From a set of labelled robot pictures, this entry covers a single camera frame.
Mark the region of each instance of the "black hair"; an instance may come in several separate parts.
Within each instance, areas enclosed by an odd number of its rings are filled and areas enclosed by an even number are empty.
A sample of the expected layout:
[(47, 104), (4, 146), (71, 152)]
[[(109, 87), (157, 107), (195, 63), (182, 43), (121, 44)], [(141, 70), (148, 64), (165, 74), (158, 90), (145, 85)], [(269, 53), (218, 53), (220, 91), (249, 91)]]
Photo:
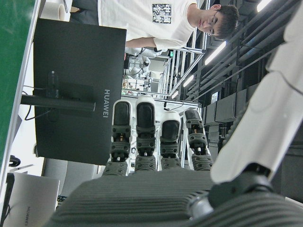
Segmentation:
[(221, 6), (218, 10), (223, 16), (221, 26), (218, 28), (218, 39), (226, 39), (236, 30), (239, 20), (238, 9), (234, 5)]

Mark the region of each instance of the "black cable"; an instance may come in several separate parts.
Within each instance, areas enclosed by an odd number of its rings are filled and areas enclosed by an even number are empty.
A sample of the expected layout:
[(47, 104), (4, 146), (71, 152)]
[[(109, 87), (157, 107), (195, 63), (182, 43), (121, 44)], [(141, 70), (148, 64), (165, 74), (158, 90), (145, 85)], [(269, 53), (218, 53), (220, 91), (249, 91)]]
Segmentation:
[(9, 167), (17, 167), (18, 165), (20, 165), (21, 160), (17, 157), (15, 157), (14, 155), (11, 155), (9, 158)]
[(302, 91), (300, 91), (300, 90), (297, 89), (295, 86), (293, 86), (291, 83), (289, 83), (288, 80), (287, 80), (284, 76), (283, 76), (282, 78), (283, 78), (283, 80), (285, 81), (285, 83), (286, 83), (288, 86), (290, 86), (291, 89), (295, 90), (296, 92), (298, 92), (300, 95), (303, 96), (303, 92), (302, 92)]
[(138, 57), (140, 54), (142, 54), (144, 51), (146, 50), (146, 48), (141, 48), (141, 51), (140, 51), (140, 53), (138, 53), (138, 55), (133, 55), (133, 54), (130, 54), (130, 53), (127, 53), (128, 55), (130, 55), (130, 56), (133, 56), (133, 57)]
[(68, 13), (68, 8), (67, 8), (66, 0), (63, 0), (63, 3), (64, 3), (65, 12)]
[(183, 101), (181, 101), (181, 102), (182, 102), (182, 105), (181, 105), (181, 106), (178, 106), (178, 107), (173, 108), (173, 109), (171, 109), (171, 110), (175, 110), (175, 109), (178, 109), (178, 108), (182, 107), (182, 106), (184, 105), (184, 102), (183, 102)]
[(139, 72), (137, 72), (137, 73), (135, 73), (135, 74), (133, 74), (133, 75), (127, 75), (127, 76), (131, 76), (131, 77), (132, 77), (132, 76), (135, 76), (135, 75), (137, 75), (138, 73), (140, 73), (141, 71), (144, 72), (144, 71), (143, 71), (143, 68), (141, 68), (141, 69), (139, 70)]
[(4, 217), (4, 220), (8, 217), (10, 211), (11, 211), (11, 208), (10, 208), (10, 205), (8, 205), (8, 210), (7, 210), (7, 213), (6, 213), (5, 217)]
[(37, 88), (37, 87), (32, 87), (32, 86), (28, 86), (28, 85), (23, 85), (24, 87), (30, 87), (36, 90), (46, 90), (46, 88)]
[(45, 114), (48, 114), (49, 112), (52, 111), (52, 109), (51, 109), (51, 110), (48, 110), (48, 111), (46, 111), (45, 113), (42, 113), (42, 114), (40, 114), (40, 115), (38, 115), (38, 116), (31, 117), (31, 118), (27, 118), (27, 117), (29, 116), (29, 113), (30, 113), (31, 108), (32, 108), (32, 105), (29, 106), (29, 110), (28, 110), (28, 112), (27, 112), (27, 115), (26, 115), (25, 118), (24, 118), (25, 121), (29, 121), (29, 120), (32, 120), (32, 119), (41, 117), (41, 116), (43, 116), (43, 115), (45, 115)]

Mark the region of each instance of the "ribbed rubber surface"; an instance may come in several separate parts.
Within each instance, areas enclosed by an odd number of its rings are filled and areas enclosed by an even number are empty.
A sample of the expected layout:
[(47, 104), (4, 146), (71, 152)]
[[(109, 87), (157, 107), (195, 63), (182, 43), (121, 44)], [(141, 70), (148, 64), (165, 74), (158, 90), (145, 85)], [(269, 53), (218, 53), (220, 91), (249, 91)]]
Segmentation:
[(219, 206), (187, 227), (302, 227), (303, 209), (267, 192), (249, 193)]
[(107, 162), (103, 175), (125, 176), (127, 171), (126, 162)]
[(140, 156), (137, 155), (135, 163), (135, 171), (139, 170), (153, 170), (156, 171), (156, 158), (154, 156)]
[(152, 227), (150, 222), (184, 222), (189, 219), (190, 194), (209, 190), (212, 184), (209, 172), (183, 168), (103, 176), (74, 191), (52, 217), (56, 224), (47, 226), (81, 226), (83, 222), (134, 226), (140, 222), (139, 226)]
[(180, 159), (163, 157), (161, 159), (161, 167), (162, 169), (170, 169), (176, 167), (181, 168)]
[(192, 155), (194, 170), (205, 171), (210, 170), (213, 165), (213, 159), (210, 155)]

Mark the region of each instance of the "graphic print on shirt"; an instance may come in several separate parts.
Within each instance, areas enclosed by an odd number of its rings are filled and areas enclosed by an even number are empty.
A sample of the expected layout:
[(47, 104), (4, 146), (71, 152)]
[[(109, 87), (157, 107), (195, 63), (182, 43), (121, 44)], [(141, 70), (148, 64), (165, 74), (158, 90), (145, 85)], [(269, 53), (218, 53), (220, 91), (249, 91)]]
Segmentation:
[(152, 22), (159, 24), (171, 24), (171, 4), (153, 4)]

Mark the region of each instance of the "power cord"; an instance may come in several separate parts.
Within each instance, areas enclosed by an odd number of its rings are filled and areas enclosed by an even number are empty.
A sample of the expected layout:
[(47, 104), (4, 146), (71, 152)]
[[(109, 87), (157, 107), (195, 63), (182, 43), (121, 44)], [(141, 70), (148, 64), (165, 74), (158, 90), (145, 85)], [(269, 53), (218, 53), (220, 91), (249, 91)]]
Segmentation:
[(135, 76), (135, 75), (139, 74), (141, 71), (144, 72), (144, 71), (143, 71), (143, 68), (141, 68), (141, 69), (139, 70), (139, 72), (137, 72), (137, 73), (135, 73), (135, 74), (133, 74), (133, 75), (127, 75), (127, 76), (131, 76), (131, 77), (132, 77), (132, 76)]
[(133, 56), (133, 57), (138, 57), (140, 54), (142, 54), (144, 51), (146, 50), (146, 48), (141, 48), (141, 51), (140, 51), (140, 53), (138, 53), (138, 55), (133, 55), (133, 54), (130, 54), (130, 53), (128, 53), (128, 55), (130, 55), (130, 56)]
[(25, 121), (29, 121), (29, 120), (32, 120), (32, 119), (35, 119), (35, 118), (41, 117), (41, 116), (43, 116), (43, 115), (45, 115), (45, 114), (48, 114), (49, 112), (51, 112), (51, 111), (52, 111), (52, 109), (50, 109), (50, 110), (46, 111), (45, 113), (42, 113), (42, 114), (40, 114), (40, 115), (38, 115), (38, 116), (28, 118), (28, 116), (29, 116), (29, 113), (30, 113), (31, 109), (32, 109), (32, 105), (30, 105), (30, 106), (29, 106), (29, 110), (28, 110), (28, 112), (27, 112), (27, 115), (26, 115), (26, 116), (25, 116), (25, 118), (24, 118), (24, 120), (25, 120)]
[(37, 87), (32, 87), (32, 86), (28, 86), (28, 85), (23, 85), (24, 87), (30, 87), (36, 90), (46, 90), (46, 88), (37, 88)]
[(68, 8), (67, 8), (66, 0), (63, 0), (63, 4), (64, 4), (65, 12), (68, 13)]
[(181, 106), (178, 106), (178, 107), (176, 107), (176, 108), (173, 108), (173, 109), (169, 109), (169, 108), (165, 108), (166, 107), (166, 102), (164, 103), (164, 110), (166, 110), (166, 111), (172, 111), (172, 110), (175, 110), (175, 109), (178, 109), (178, 108), (180, 108), (180, 107), (182, 107), (183, 105), (184, 105), (184, 102), (183, 101), (181, 101), (182, 102), (182, 105)]

